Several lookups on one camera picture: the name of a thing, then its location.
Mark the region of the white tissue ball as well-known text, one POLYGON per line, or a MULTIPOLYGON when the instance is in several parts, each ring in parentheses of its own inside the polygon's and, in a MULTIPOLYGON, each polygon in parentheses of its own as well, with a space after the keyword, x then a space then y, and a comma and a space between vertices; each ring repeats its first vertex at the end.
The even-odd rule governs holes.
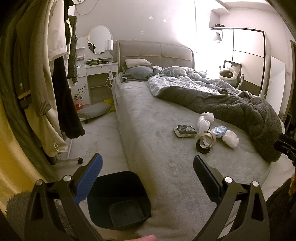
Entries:
POLYGON ((222 141, 231 149, 236 149, 239 144, 239 138, 232 130, 227 130, 222 137, 222 141))

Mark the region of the blue wrapper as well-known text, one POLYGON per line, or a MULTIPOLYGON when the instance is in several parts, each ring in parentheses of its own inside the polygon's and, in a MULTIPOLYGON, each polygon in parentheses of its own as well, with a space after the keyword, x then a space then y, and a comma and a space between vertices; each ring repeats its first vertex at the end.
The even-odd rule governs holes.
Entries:
POLYGON ((227 127, 226 126, 216 126, 213 129, 211 129, 211 132, 217 137, 221 138, 223 137, 226 132, 227 132, 227 127))

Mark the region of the beige tape roll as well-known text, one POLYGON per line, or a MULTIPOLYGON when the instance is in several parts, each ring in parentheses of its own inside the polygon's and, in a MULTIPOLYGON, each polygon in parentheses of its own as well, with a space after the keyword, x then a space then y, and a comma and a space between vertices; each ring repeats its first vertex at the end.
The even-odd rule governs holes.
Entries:
POLYGON ((217 142, 216 135, 212 131, 203 132, 200 135, 199 140, 200 140, 200 146, 203 149, 209 149, 213 147, 217 142))

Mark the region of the white paper wad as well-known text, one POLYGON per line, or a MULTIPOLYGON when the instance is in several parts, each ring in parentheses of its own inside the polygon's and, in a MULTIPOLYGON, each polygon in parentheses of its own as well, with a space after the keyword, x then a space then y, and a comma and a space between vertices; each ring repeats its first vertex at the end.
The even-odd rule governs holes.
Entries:
POLYGON ((203 116, 203 118, 209 123, 213 123, 214 121, 214 114, 211 112, 202 113, 201 116, 203 116))

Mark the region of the black tape roll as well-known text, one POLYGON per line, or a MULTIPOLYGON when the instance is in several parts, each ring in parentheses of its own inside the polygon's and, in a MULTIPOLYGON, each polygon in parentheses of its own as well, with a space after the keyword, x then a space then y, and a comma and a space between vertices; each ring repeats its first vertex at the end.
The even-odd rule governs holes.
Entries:
POLYGON ((208 146, 208 147, 203 148, 201 146, 201 139, 199 138, 196 142, 196 149, 198 152, 200 152, 202 154, 208 154, 210 152, 211 147, 208 146))

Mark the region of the clear bubble wrap bag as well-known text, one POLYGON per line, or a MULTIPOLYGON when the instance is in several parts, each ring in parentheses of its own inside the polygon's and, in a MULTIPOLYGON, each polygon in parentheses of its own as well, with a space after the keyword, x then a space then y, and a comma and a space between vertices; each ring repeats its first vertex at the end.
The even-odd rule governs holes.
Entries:
POLYGON ((198 128, 198 136, 203 134, 205 131, 208 131, 210 128, 210 121, 205 119, 204 116, 200 116, 197 122, 197 128, 198 128))

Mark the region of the crushed grey carton box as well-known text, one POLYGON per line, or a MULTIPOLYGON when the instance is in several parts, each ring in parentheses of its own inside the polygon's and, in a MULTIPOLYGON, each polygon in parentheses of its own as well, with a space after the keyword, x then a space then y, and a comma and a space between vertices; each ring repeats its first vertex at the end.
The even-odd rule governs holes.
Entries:
POLYGON ((174 133, 179 138, 194 138, 197 135, 197 131, 188 125, 178 125, 174 128, 174 133))

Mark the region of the black plastic trash bin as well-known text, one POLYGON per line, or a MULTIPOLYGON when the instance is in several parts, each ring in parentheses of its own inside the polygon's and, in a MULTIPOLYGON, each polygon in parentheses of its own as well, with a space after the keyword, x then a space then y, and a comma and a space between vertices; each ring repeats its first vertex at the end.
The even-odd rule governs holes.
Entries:
POLYGON ((147 192, 132 171, 97 177, 87 203, 92 222, 108 230, 130 230, 151 217, 152 205, 147 192))

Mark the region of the dark grey fleece blanket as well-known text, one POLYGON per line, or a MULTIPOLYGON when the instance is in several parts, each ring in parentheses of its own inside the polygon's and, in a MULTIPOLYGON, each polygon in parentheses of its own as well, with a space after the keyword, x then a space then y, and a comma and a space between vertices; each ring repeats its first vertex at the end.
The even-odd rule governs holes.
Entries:
POLYGON ((280 118, 273 107, 261 97, 248 99, 178 86, 161 90, 158 97, 180 104, 196 113, 213 113, 215 118, 239 127, 248 133, 255 148, 267 162, 276 162, 281 156, 274 148, 274 143, 282 133, 280 118))

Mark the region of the white rolling clothes rack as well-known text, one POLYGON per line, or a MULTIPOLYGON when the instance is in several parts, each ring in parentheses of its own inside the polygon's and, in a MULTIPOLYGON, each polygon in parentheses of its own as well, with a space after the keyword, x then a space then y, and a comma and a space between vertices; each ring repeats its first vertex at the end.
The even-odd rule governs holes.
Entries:
POLYGON ((74 139, 67 139, 66 144, 68 145, 67 152, 61 152, 57 156, 53 157, 53 165, 58 163, 75 162, 78 165, 83 164, 83 159, 80 156, 71 157, 71 151, 73 147, 74 139))

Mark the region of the white sliding wardrobe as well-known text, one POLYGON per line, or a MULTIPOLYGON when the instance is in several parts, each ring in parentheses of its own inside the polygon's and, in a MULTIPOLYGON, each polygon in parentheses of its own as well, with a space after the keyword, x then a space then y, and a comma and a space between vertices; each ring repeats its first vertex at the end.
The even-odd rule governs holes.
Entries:
POLYGON ((218 44, 215 57, 220 67, 232 67, 237 73, 235 87, 256 96, 264 95, 270 68, 270 42, 262 30, 213 27, 218 44))

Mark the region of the black hanging garment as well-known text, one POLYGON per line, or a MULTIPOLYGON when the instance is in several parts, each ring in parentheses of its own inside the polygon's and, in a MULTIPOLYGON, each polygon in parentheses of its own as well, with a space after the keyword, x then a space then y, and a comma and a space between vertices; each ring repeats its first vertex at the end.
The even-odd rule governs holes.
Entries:
POLYGON ((63 56, 54 60, 52 82, 62 132, 70 139, 85 135, 68 85, 63 56))

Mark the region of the grey bed mattress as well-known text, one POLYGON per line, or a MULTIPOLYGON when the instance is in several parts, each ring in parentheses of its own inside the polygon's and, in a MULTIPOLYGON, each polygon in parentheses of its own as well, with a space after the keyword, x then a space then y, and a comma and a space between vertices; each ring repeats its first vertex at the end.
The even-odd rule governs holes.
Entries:
MULTIPOLYGON (((117 74, 112 84, 120 135, 129 168, 141 179, 152 204, 152 216, 137 230, 158 240, 193 240, 202 229, 215 204, 211 202, 194 169, 195 138, 179 138, 178 125, 196 126, 199 114, 157 98, 143 81, 123 81, 117 74)), ((271 164, 257 150, 255 131, 268 138, 281 126, 271 106, 262 98, 251 111, 260 126, 247 132, 229 123, 239 138, 231 149, 222 140, 202 159, 223 176, 248 184, 263 182, 271 164)))

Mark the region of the grey floor cushion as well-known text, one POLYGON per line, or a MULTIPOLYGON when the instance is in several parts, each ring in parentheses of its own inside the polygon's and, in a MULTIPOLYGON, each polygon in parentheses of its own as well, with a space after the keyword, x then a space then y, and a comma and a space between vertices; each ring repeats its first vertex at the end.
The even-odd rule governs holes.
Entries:
POLYGON ((100 103, 78 110, 77 114, 79 119, 83 119, 84 123, 88 123, 88 121, 92 118, 105 115, 111 110, 111 108, 112 108, 111 104, 105 104, 104 102, 100 102, 100 103))

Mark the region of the olive green hanging coat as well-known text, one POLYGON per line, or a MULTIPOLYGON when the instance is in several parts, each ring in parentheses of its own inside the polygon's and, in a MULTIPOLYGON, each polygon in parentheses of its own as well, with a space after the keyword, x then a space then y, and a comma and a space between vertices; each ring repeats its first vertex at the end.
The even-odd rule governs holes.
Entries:
POLYGON ((9 125, 20 148, 36 170, 49 182, 58 177, 51 167, 37 137, 30 127, 25 112, 16 96, 13 84, 14 50, 16 43, 15 27, 31 1, 8 1, 1 7, 1 99, 9 125))

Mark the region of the cream hanging jacket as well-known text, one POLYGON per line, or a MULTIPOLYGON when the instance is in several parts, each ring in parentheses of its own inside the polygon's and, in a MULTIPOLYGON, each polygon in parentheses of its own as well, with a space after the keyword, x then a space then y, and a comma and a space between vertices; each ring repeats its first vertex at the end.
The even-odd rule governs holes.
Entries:
POLYGON ((68 147, 63 140, 53 88, 54 61, 67 53, 64 2, 31 1, 16 27, 15 88, 30 127, 49 157, 68 147))

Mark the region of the blue patterned duvet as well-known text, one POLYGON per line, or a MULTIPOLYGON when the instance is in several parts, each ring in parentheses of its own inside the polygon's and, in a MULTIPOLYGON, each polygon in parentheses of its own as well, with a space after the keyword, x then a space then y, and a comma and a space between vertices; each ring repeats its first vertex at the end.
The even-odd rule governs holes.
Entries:
POLYGON ((234 88, 221 79, 206 77, 206 73, 189 67, 152 67, 154 73, 147 81, 147 87, 153 96, 158 96, 162 90, 171 86, 199 90, 210 94, 239 95, 241 90, 234 88))

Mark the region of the white vanity desk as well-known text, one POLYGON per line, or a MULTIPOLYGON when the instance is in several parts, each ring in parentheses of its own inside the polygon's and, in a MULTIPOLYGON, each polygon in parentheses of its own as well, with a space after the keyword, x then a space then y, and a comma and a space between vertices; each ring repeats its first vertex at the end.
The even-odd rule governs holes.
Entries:
POLYGON ((87 37, 77 42, 77 83, 71 88, 74 104, 87 107, 112 98, 111 86, 118 70, 110 51, 94 54, 87 44, 87 37))

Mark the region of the grey pillow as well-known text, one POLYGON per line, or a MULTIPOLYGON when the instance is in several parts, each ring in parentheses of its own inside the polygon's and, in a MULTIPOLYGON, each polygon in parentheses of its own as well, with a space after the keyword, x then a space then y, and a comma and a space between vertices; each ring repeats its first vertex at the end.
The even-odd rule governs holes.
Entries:
POLYGON ((129 68, 122 75, 123 82, 147 81, 153 75, 153 69, 147 66, 136 66, 129 68))

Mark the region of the beige pillow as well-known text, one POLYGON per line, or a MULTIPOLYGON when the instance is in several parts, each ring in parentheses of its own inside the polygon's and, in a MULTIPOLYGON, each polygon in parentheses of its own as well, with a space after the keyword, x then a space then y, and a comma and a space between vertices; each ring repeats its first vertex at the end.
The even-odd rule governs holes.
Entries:
POLYGON ((126 59, 125 60, 127 68, 133 68, 133 67, 138 67, 138 66, 151 66, 152 64, 142 58, 133 58, 133 59, 126 59))

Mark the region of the oval vanity mirror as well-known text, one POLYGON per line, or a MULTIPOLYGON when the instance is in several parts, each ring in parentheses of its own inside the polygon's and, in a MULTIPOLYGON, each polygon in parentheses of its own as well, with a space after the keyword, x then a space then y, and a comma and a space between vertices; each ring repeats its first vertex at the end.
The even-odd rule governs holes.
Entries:
POLYGON ((90 51, 97 55, 113 50, 113 39, 109 28, 102 25, 94 27, 87 36, 87 44, 90 51))

